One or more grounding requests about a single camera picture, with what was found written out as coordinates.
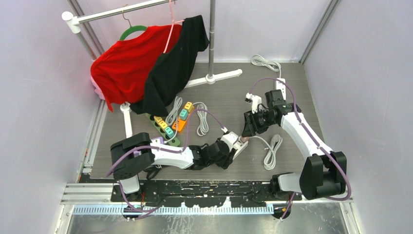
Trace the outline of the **pink plug adapter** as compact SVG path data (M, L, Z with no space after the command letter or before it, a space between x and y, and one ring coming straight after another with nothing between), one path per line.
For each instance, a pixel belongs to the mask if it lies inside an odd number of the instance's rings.
M244 137L244 136L241 136L241 137L239 138L240 142L242 142L242 143L248 142L249 139L250 139L250 137Z

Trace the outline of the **short white power strip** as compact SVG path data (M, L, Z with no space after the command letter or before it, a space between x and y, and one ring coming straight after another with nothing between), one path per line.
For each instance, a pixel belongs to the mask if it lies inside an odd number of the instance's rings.
M267 150L267 153L263 159L263 166L264 166L264 169L267 171L273 170L276 166L276 153L282 145L283 138L280 135L274 135L271 138L270 142L268 142L261 136L253 136L252 138L259 139L266 146L265 150ZM240 153L242 153L247 146L248 146L248 142L245 142L245 143L240 142L240 148L239 150L235 152L234 159Z

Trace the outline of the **long white power strip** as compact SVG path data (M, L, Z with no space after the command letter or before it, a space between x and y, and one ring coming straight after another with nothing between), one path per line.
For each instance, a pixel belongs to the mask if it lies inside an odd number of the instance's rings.
M268 69L270 69L273 72L278 73L279 77L278 79L281 80L282 82L285 82L285 79L281 77L282 70L281 70L281 64L275 61L267 60L261 55L254 55L251 58L251 63L256 66L263 66ZM278 80L275 82L275 89L276 90L281 90L282 96L284 100L287 100L286 98L286 86L282 83L279 82Z

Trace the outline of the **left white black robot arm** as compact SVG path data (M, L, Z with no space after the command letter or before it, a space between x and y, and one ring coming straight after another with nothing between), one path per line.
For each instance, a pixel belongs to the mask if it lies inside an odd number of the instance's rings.
M106 173L120 181L123 195L137 201L142 195L138 174L151 165L174 166L198 171L210 165L227 169L236 154L238 136L226 132L213 144L175 147L154 142L146 132L114 143L110 147L112 166Z

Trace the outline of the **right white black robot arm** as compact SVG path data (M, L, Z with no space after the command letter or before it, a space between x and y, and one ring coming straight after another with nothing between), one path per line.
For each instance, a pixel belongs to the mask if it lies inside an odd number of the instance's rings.
M283 200L289 192L296 192L309 200L322 197L336 200L337 195L347 191L345 154L324 144L308 125L298 105L287 103L281 90L266 92L265 98L266 106L261 97L246 94L245 100L251 104L251 110L244 113L242 137L254 137L278 125L290 135L305 160L300 174L272 177L272 197Z

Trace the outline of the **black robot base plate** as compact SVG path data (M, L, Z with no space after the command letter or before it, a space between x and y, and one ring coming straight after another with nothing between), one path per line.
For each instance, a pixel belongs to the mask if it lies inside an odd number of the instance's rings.
M281 204L269 212L277 219L287 218L299 193L283 192L274 181L203 181L203 180L144 180L140 189L122 195L119 185L113 187L112 202L143 202L146 206L165 208L223 208L229 201L233 212L247 209L257 212L271 201Z

